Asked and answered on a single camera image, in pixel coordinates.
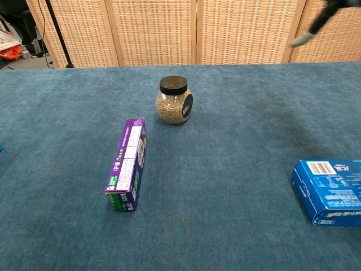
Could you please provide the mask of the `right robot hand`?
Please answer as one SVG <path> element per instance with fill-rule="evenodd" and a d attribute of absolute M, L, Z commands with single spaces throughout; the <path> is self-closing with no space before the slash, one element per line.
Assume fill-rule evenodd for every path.
<path fill-rule="evenodd" d="M 299 47 L 314 38 L 318 31 L 327 23 L 327 21 L 340 9 L 349 7 L 360 7 L 360 0 L 329 0 L 321 13 L 314 19 L 308 31 L 290 42 L 290 47 Z"/>

